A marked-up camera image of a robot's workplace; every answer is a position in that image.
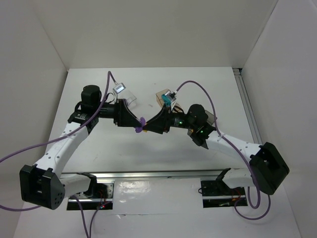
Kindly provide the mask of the light purple lego piece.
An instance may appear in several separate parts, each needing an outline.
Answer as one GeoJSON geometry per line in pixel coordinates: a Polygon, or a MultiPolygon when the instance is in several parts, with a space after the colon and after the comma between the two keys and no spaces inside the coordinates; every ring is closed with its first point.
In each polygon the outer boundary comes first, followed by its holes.
{"type": "Polygon", "coordinates": [[[143,127],[146,125],[146,120],[144,117],[140,117],[139,126],[135,128],[136,133],[141,133],[143,131],[143,127]]]}

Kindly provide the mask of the curved teal lego brick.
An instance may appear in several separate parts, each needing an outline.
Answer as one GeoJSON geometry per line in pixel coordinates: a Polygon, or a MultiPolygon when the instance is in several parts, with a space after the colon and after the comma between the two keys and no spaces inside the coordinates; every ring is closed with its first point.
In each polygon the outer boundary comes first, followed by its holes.
{"type": "Polygon", "coordinates": [[[169,107],[171,110],[173,109],[173,103],[174,103],[174,98],[171,97],[170,95],[165,95],[163,94],[161,96],[163,103],[166,107],[169,107]]]}

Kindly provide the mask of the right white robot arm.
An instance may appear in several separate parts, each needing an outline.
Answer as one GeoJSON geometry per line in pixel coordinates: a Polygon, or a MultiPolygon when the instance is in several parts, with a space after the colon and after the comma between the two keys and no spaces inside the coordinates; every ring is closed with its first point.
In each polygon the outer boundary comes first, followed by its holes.
{"type": "Polygon", "coordinates": [[[250,172],[225,169],[219,175],[219,180],[229,188],[258,186],[261,192],[273,195],[290,172],[277,148],[269,142],[260,145],[218,133],[212,118],[212,114],[199,104],[191,105],[187,113],[176,113],[163,106],[143,130],[163,134],[171,127],[187,129],[197,146],[246,160],[250,172]]]}

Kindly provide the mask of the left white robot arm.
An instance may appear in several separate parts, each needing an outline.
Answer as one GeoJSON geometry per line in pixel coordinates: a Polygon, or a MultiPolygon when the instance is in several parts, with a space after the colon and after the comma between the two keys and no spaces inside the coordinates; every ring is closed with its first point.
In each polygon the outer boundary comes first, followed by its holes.
{"type": "Polygon", "coordinates": [[[63,199],[77,193],[83,193],[88,198],[98,193],[101,185],[96,176],[78,172],[61,178],[62,171],[99,118],[112,119],[120,127],[141,127],[139,119],[129,110],[132,101],[131,95],[127,95],[116,96],[114,103],[107,103],[98,86],[85,86],[81,101],[75,106],[62,135],[34,165],[24,165],[20,170],[22,200],[55,210],[63,199]]]}

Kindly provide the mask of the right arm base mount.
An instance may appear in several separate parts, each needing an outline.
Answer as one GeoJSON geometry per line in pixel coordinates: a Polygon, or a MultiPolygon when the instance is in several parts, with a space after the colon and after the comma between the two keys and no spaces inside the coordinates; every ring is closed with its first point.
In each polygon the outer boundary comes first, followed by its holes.
{"type": "Polygon", "coordinates": [[[224,182],[217,180],[202,180],[198,193],[202,195],[203,208],[223,208],[248,206],[245,189],[229,188],[224,182]]]}

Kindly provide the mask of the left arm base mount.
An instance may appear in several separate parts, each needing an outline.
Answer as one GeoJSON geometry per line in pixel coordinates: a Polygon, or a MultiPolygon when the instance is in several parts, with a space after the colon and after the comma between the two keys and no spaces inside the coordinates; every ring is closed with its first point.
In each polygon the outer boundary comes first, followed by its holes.
{"type": "Polygon", "coordinates": [[[75,197],[79,200],[82,209],[85,210],[112,210],[113,209],[114,182],[106,181],[98,183],[92,196],[77,193],[75,197]]]}

